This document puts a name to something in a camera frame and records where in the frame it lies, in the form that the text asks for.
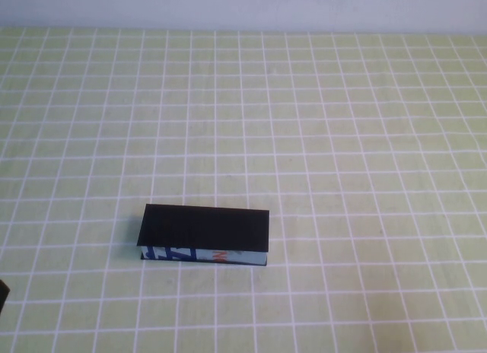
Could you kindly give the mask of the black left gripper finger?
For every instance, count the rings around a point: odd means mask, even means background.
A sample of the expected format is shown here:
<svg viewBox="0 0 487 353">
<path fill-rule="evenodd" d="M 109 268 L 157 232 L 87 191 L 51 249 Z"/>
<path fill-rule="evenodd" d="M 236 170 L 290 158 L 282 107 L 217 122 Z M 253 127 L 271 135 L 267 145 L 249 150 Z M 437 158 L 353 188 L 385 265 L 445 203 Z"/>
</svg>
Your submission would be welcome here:
<svg viewBox="0 0 487 353">
<path fill-rule="evenodd" d="M 0 280 L 0 312 L 3 310 L 10 291 L 11 289 L 2 280 Z"/>
</svg>

